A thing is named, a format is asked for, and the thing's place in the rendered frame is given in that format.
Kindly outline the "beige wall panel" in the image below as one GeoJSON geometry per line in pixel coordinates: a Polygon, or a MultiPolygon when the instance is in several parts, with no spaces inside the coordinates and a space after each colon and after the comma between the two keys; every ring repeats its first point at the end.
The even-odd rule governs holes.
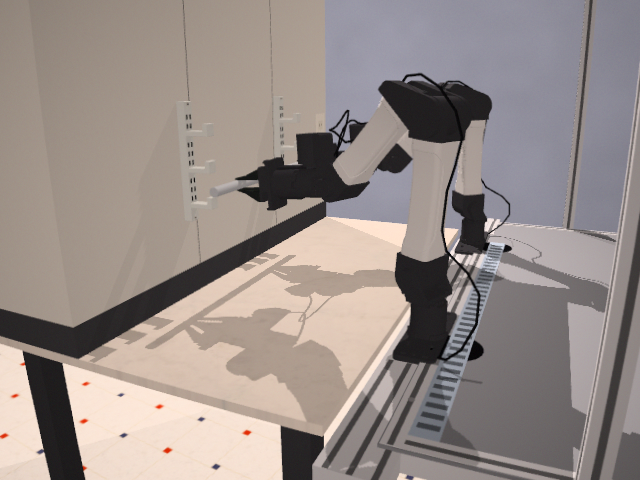
{"type": "Polygon", "coordinates": [[[80,359],[326,217],[233,191],[185,221],[176,101],[198,201],[326,132],[325,0],[0,0],[0,336],[80,359]]]}

